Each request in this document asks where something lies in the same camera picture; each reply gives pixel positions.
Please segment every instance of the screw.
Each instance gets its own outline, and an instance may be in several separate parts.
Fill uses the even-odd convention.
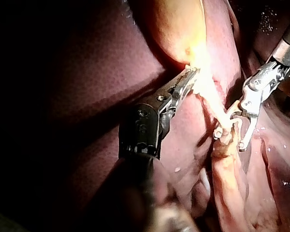
[[[148,112],[145,110],[138,110],[139,116],[146,117],[148,116]]]
[[[246,106],[251,105],[251,101],[248,101],[247,103],[245,103]]]
[[[255,80],[255,81],[254,81],[254,84],[255,84],[255,85],[259,85],[259,84],[261,84],[261,80],[259,80],[259,79]]]
[[[157,100],[160,102],[161,101],[164,102],[166,100],[166,97],[164,97],[163,95],[159,95],[159,96],[157,96]]]

